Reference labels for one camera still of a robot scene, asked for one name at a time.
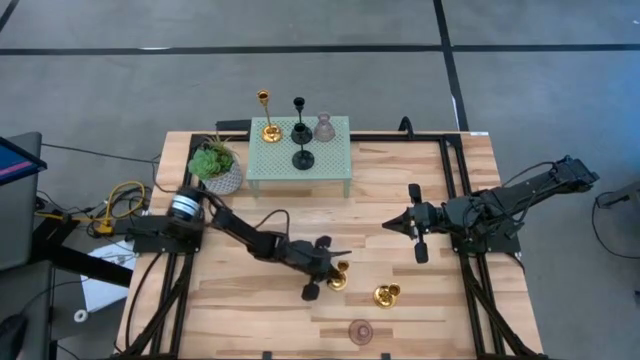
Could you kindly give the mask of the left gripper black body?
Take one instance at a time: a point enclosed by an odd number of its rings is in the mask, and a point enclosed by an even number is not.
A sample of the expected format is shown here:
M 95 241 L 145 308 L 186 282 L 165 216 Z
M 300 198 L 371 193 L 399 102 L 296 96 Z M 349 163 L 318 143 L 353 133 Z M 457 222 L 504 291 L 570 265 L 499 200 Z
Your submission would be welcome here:
M 280 248 L 280 261 L 290 268 L 309 276 L 309 282 L 303 287 L 301 298 L 304 301 L 314 301 L 318 298 L 320 287 L 315 283 L 315 274 L 331 270 L 331 258 L 322 258 L 319 253 L 322 248 L 330 247 L 332 239 L 322 236 L 314 243 L 306 240 L 287 242 Z

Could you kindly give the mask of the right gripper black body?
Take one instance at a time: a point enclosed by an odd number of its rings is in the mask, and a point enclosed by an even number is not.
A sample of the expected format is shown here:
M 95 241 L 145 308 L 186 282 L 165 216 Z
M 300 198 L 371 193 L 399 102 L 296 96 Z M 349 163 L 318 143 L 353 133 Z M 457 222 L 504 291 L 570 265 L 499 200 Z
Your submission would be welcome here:
M 429 202 L 422 201 L 421 187 L 416 183 L 408 185 L 412 207 L 409 211 L 409 237 L 415 239 L 415 259 L 418 264 L 429 261 L 428 247 L 424 236 L 428 233 L 450 234 L 452 229 L 446 223 L 444 210 Z

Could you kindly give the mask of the tall gold candlestick holder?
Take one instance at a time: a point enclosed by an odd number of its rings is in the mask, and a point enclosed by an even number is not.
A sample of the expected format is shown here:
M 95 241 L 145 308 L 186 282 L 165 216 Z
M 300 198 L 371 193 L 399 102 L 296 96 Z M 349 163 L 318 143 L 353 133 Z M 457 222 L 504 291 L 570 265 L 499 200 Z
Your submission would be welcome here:
M 334 291 L 344 290 L 348 283 L 347 270 L 349 269 L 349 263 L 345 260 L 341 260 L 333 267 L 329 273 L 327 279 L 327 285 Z
M 401 288 L 397 283 L 378 286 L 373 292 L 374 303 L 383 309 L 389 309 L 396 305 L 401 293 Z
M 271 121 L 269 112 L 270 92 L 266 89 L 261 89 L 257 92 L 256 97 L 264 109 L 267 121 L 262 130 L 262 139 L 267 143 L 279 142 L 282 139 L 282 131 L 279 126 Z

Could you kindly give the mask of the pink glass candle holder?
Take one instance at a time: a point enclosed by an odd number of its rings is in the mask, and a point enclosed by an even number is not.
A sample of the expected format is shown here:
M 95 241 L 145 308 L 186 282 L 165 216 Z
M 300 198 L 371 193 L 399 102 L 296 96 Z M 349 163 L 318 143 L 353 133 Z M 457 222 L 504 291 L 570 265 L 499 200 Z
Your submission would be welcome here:
M 362 346 L 371 342 L 374 331 L 368 321 L 358 319 L 349 325 L 348 335 L 354 344 Z
M 331 124 L 331 115 L 321 112 L 317 116 L 317 124 L 314 128 L 314 137 L 319 142 L 329 142 L 335 137 L 335 129 Z

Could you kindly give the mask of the tall black candlestick holder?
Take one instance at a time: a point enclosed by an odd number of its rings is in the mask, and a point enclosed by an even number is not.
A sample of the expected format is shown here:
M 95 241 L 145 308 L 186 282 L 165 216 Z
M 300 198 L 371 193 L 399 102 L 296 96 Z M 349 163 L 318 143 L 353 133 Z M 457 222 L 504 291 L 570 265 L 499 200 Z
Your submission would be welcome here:
M 298 122 L 292 129 L 291 138 L 294 143 L 303 146 L 309 143 L 313 138 L 311 129 L 302 121 L 302 111 L 305 106 L 305 99 L 302 97 L 296 97 L 293 100 L 293 104 L 298 113 Z
M 313 134 L 309 127 L 301 122 L 295 124 L 291 132 L 291 139 L 295 144 L 300 146 L 300 150 L 293 155 L 292 164 L 298 170 L 309 170 L 314 165 L 314 155 L 304 149 L 304 146 L 308 144 L 312 138 Z

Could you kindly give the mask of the green perforated metal shelf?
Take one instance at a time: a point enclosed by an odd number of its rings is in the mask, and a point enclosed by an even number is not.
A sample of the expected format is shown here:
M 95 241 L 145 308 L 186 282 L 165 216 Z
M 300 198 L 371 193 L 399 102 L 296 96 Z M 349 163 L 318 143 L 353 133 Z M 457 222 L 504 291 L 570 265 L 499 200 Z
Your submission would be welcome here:
M 261 182 L 329 180 L 342 180 L 343 194 L 349 196 L 353 171 L 348 117 L 331 118 L 335 136 L 330 141 L 321 142 L 313 138 L 305 145 L 298 145 L 291 139 L 291 132 L 298 122 L 296 117 L 274 117 L 272 122 L 283 131 L 283 137 L 277 143 L 267 143 L 262 139 L 262 130 L 267 125 L 265 117 L 251 119 L 245 178 L 255 197 L 260 194 Z M 301 149 L 314 156 L 314 164 L 308 170 L 299 170 L 293 165 L 294 154 Z

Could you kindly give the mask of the succulent in triangle-pattern pot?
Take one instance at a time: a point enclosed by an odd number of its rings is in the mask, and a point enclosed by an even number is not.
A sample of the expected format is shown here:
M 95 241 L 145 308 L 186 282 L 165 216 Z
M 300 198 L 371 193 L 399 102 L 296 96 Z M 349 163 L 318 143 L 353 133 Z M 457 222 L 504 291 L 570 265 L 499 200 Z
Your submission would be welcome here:
M 219 196 L 236 192 L 243 182 L 237 154 L 218 133 L 206 135 L 203 142 L 196 146 L 187 168 L 206 190 Z

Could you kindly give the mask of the grey desk foot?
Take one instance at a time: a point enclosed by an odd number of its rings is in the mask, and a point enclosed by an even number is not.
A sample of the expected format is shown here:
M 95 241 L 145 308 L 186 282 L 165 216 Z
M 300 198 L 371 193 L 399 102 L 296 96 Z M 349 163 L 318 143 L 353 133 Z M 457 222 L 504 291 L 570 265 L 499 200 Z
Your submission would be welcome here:
M 596 200 L 597 206 L 603 209 L 609 209 L 622 202 L 630 202 L 640 211 L 640 181 L 633 182 L 616 191 L 603 193 Z

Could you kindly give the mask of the white paper sheet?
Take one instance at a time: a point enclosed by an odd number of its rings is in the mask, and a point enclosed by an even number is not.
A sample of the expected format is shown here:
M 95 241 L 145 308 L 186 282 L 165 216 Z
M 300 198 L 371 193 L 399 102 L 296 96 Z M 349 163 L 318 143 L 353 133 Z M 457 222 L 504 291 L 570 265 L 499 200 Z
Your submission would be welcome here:
M 93 250 L 89 255 L 129 270 L 133 270 L 136 264 L 133 243 L 124 240 Z M 89 279 L 84 275 L 81 276 L 81 281 L 85 299 L 85 310 L 89 313 L 96 312 L 124 299 L 128 294 L 128 286 L 114 285 L 93 278 Z

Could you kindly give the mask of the black desk foot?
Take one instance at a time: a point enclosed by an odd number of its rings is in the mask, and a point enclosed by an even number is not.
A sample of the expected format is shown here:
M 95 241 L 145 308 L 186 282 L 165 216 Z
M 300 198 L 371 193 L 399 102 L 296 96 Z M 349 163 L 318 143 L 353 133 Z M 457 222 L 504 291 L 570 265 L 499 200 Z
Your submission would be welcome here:
M 132 270 L 64 246 L 66 238 L 79 224 L 78 220 L 45 218 L 32 232 L 30 262 L 48 261 L 67 272 L 129 287 Z

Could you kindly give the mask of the dark computer desk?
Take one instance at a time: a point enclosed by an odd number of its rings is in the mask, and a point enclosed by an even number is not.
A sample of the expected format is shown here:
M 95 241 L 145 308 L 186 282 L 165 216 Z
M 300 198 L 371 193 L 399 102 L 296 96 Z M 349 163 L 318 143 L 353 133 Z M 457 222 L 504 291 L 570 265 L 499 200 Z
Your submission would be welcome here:
M 40 158 L 42 135 L 7 138 Z M 49 360 L 52 266 L 31 263 L 38 173 L 0 186 L 0 322 L 23 314 L 28 323 L 17 360 Z

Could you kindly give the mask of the computer monitor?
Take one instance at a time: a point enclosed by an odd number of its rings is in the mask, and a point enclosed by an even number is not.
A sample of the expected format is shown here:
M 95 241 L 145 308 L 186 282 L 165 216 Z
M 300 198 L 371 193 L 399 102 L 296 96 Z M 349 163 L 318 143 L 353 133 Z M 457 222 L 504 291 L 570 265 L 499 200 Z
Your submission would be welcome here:
M 0 186 L 37 174 L 48 168 L 38 156 L 0 137 Z

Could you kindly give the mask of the black computer mouse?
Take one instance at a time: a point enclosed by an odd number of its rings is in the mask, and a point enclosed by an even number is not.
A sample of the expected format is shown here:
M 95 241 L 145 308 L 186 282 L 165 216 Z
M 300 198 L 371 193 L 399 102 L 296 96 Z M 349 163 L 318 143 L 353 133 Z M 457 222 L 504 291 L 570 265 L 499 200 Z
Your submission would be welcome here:
M 17 360 L 21 352 L 28 319 L 13 314 L 0 322 L 0 360 Z

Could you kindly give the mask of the black aluminium rig frame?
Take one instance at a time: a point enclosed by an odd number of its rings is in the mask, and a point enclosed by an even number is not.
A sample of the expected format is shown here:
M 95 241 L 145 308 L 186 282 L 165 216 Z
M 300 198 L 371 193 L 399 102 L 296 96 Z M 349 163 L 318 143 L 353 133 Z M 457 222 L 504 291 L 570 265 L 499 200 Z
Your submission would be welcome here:
M 469 302 L 450 239 L 428 236 L 429 261 L 418 264 L 411 240 L 382 227 L 407 207 L 411 183 L 434 203 L 498 185 L 489 138 L 407 141 L 363 132 L 351 145 L 351 161 L 348 197 L 341 182 L 310 181 L 262 182 L 258 197 L 243 185 L 227 198 L 248 223 L 297 239 L 328 235 L 334 249 L 350 250 L 344 290 L 326 288 L 306 302 L 303 275 L 256 261 L 234 239 L 210 231 L 194 257 L 186 300 L 165 320 L 161 350 L 177 349 L 180 360 L 472 359 L 491 351 L 496 332 L 483 308 Z M 391 283 L 401 288 L 397 303 L 380 308 L 373 292 Z M 362 346 L 348 335 L 358 319 L 374 331 Z

